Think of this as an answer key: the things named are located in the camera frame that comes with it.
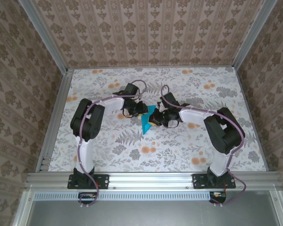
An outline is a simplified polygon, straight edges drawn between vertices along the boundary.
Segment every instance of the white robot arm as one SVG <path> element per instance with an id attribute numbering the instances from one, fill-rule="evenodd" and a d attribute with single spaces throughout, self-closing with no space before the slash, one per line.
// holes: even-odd
<path id="1" fill-rule="evenodd" d="M 111 114 L 115 110 L 128 110 L 129 114 L 132 117 L 136 117 L 140 114 L 148 112 L 148 107 L 142 101 L 135 101 L 130 97 L 136 95 L 139 88 L 131 83 L 128 83 L 125 90 L 113 93 L 112 98 L 106 98 L 103 101 L 95 104 L 89 111 L 91 115 L 90 118 L 86 118 L 83 123 L 82 129 L 82 143 L 80 144 L 79 130 L 82 124 L 83 116 L 86 113 L 88 107 L 92 104 L 92 101 L 88 99 L 82 99 L 75 115 L 73 116 L 70 127 L 73 130 L 75 139 L 80 147 L 80 159 L 76 163 L 75 170 L 79 173 L 84 173 L 83 168 L 86 172 L 94 172 L 93 165 L 93 147 L 94 147 L 94 138 L 98 135 L 101 127 L 101 122 L 103 116 Z"/>
<path id="2" fill-rule="evenodd" d="M 245 137 L 233 114 L 225 107 L 214 114 L 210 110 L 194 110 L 188 104 L 179 105 L 170 92 L 160 99 L 161 102 L 158 102 L 158 107 L 149 117 L 149 123 L 153 126 L 163 125 L 168 128 L 169 121 L 177 121 L 177 123 L 191 122 L 205 127 L 212 145 L 216 149 L 213 162 L 208 168 L 208 183 L 213 187 L 224 182 L 224 178 L 227 177 L 230 156 L 241 143 L 241 135 L 237 128 Z M 230 119 L 237 128 L 222 116 Z"/>

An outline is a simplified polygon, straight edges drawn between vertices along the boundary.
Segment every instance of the white floral mat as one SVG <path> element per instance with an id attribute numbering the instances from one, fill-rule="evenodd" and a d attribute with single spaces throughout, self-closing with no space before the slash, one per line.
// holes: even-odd
<path id="1" fill-rule="evenodd" d="M 70 121 L 80 100 L 102 99 L 136 79 L 143 79 L 148 85 L 142 95 L 147 105 L 159 101 L 160 89 L 167 84 L 180 104 L 210 110 L 228 107 L 246 134 L 244 148 L 235 154 L 231 169 L 266 170 L 233 68 L 195 67 L 75 70 L 49 171 L 72 171 L 75 166 L 77 145 Z M 136 85 L 143 89 L 142 83 Z M 175 129 L 151 127 L 143 135 L 140 117 L 128 119 L 117 111 L 103 119 L 95 139 L 93 162 L 96 171 L 206 171 L 215 151 L 206 129 L 199 125 L 180 123 Z"/>

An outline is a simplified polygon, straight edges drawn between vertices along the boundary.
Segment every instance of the blue fabric piece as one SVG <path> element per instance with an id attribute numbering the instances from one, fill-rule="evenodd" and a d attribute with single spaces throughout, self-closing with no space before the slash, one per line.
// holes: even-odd
<path id="1" fill-rule="evenodd" d="M 142 125 L 142 134 L 144 135 L 152 125 L 150 125 L 148 122 L 149 122 L 149 117 L 150 115 L 154 112 L 156 108 L 156 105 L 150 105 L 148 106 L 148 113 L 146 114 L 143 114 L 141 116 L 141 125 Z"/>

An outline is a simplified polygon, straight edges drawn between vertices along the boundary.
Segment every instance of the gray metal panel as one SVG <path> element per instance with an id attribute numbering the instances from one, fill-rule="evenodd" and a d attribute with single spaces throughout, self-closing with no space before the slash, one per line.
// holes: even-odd
<path id="1" fill-rule="evenodd" d="M 228 192 L 229 198 L 237 193 Z M 278 226 L 269 192 L 246 192 L 228 206 L 208 201 L 33 202 L 29 226 Z"/>
<path id="2" fill-rule="evenodd" d="M 260 142 L 258 133 L 257 133 L 257 129 L 256 129 L 256 126 L 255 126 L 253 117 L 252 117 L 252 115 L 251 115 L 251 113 L 250 113 L 250 107 L 249 107 L 249 104 L 247 103 L 246 96 L 245 96 L 245 93 L 244 93 L 244 91 L 243 91 L 242 84 L 241 84 L 241 81 L 240 81 L 238 72 L 237 72 L 237 70 L 236 70 L 235 68 L 234 68 L 234 70 L 235 70 L 235 72 L 236 72 L 236 76 L 237 76 L 237 79 L 238 79 L 238 83 L 239 83 L 240 89 L 241 89 L 241 91 L 242 91 L 243 99 L 244 99 L 244 102 L 245 102 L 247 111 L 248 111 L 248 113 L 249 113 L 249 116 L 250 116 L 251 125 L 253 126 L 254 133 L 255 133 L 256 139 L 257 139 L 257 141 L 258 141 L 258 145 L 259 145 L 259 148 L 260 148 L 260 151 L 261 151 L 261 156 L 262 156 L 262 159 L 263 159 L 263 162 L 264 162 L 264 166 L 265 166 L 265 168 L 266 168 L 266 171 L 269 171 L 269 167 L 268 167 L 268 164 L 267 164 L 267 161 L 266 161 L 264 152 L 263 152 L 263 148 L 262 148 L 262 145 L 261 145 L 261 142 Z"/>
<path id="3" fill-rule="evenodd" d="M 45 23 L 42 21 L 37 9 L 33 5 L 31 0 L 19 0 L 25 12 L 27 13 L 29 19 L 33 23 L 33 26 L 39 33 L 42 41 L 44 42 L 46 48 L 50 52 L 53 60 L 56 62 L 58 68 L 60 69 L 62 75 L 65 75 L 67 72 L 67 63 L 60 54 L 59 48 L 54 43 L 53 39 L 50 36 L 50 33 L 45 27 Z"/>
<path id="4" fill-rule="evenodd" d="M 239 69 L 242 62 L 244 61 L 246 55 L 248 54 L 251 46 L 259 35 L 265 21 L 267 20 L 270 12 L 274 8 L 277 0 L 265 0 L 263 2 L 262 8 L 260 9 L 256 19 L 254 20 L 252 26 L 250 27 L 249 33 L 245 37 L 234 61 L 233 66 L 236 70 Z"/>
<path id="5" fill-rule="evenodd" d="M 58 129 L 60 127 L 72 75 L 73 70 L 68 70 L 67 74 L 62 78 L 62 82 L 58 90 L 57 99 L 53 107 L 50 122 L 46 131 L 40 157 L 36 167 L 36 172 L 39 172 L 40 170 L 48 171 L 50 158 L 52 156 L 53 148 L 57 139 Z"/>

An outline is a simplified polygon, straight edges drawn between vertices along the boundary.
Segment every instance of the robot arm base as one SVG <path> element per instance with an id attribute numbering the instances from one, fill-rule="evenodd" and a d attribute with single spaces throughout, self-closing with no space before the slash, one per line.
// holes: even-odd
<path id="1" fill-rule="evenodd" d="M 217 177 L 210 168 L 207 173 L 193 174 L 192 179 L 194 189 L 236 188 L 235 180 L 228 172 Z"/>
<path id="2" fill-rule="evenodd" d="M 96 181 L 99 189 L 108 189 L 109 174 L 94 174 L 94 168 L 89 173 Z M 68 189 L 96 189 L 92 180 L 84 173 L 74 168 L 74 173 L 69 176 Z"/>

